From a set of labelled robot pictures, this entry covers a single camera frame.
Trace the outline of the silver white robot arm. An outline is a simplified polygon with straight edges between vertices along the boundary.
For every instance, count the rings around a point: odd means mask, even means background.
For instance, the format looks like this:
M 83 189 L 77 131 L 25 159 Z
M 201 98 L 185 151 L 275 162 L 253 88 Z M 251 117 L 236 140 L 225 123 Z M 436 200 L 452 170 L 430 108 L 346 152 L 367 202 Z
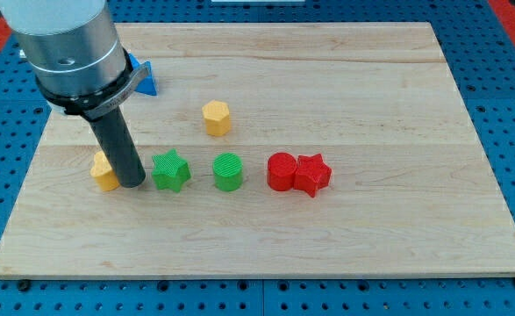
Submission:
M 96 121 L 151 75 L 133 66 L 105 0 L 0 0 L 41 94 L 67 115 Z

